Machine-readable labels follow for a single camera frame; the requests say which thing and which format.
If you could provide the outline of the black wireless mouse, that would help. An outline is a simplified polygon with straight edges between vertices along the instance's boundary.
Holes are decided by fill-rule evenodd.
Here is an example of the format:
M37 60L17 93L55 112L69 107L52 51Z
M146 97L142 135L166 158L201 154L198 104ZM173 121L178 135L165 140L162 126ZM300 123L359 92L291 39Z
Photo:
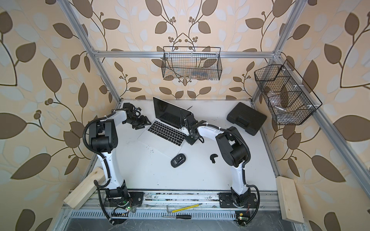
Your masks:
M177 168L180 165L184 164L186 161L186 156L184 154L178 154L171 160L171 166Z

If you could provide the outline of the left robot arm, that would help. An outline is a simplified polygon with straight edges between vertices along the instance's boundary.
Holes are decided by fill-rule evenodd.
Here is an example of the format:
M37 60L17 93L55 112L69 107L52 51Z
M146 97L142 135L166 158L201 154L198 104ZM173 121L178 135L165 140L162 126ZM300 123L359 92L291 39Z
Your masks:
M106 177L106 182L93 183L97 188L100 207L112 225L117 223L105 209L100 191L105 190L106 199L117 207L130 207L134 201L130 196L126 182L120 173L117 161L118 134L116 127L120 124L130 124L134 130L144 129L151 122L141 114L142 109L131 103L124 103L122 108L112 110L111 114L90 121L82 133L82 141L86 148L95 153L100 160Z

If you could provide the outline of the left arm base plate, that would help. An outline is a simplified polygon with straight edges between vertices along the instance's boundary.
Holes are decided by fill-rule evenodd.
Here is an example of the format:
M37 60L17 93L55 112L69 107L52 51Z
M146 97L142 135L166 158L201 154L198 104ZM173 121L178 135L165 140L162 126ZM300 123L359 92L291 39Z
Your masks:
M144 192L128 192L128 197L106 197L103 205L105 207L132 207L142 204L144 199Z

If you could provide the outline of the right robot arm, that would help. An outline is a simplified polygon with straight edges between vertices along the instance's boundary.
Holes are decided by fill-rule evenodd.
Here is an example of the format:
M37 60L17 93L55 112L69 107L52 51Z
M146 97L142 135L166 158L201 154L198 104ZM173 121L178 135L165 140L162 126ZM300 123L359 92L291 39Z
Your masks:
M232 169L230 188L232 205L236 208L255 206L253 214L236 218L239 226L248 226L259 210L261 196L258 187L246 181L245 167L251 160L251 152L238 129L233 126L223 129L205 120L197 121L193 114L180 116L180 128L186 135L186 142L190 145L197 140L204 143L204 137L217 142L223 160Z

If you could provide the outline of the black mouse battery cover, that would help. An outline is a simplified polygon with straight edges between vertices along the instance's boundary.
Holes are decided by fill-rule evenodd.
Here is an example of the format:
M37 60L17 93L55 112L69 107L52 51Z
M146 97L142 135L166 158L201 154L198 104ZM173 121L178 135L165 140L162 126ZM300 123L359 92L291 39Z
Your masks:
M215 159L218 157L218 155L217 154L211 154L210 155L210 160L211 160L211 162L213 163L213 164L215 164Z

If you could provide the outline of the silver laptop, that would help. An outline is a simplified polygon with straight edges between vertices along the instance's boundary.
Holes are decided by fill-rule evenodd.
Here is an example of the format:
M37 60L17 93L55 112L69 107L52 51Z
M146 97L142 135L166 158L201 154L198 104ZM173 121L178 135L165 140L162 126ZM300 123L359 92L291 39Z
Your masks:
M186 125L185 119L192 112L156 97L153 98L153 104L155 120L138 140L173 158L182 149L186 134L181 128Z

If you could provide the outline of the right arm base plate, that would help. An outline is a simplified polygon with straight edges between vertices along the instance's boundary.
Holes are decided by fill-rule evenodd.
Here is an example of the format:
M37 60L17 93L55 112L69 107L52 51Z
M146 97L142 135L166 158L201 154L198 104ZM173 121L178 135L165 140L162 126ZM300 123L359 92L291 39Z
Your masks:
M219 193L220 208L257 208L258 198L255 193L245 192L242 195L237 193Z

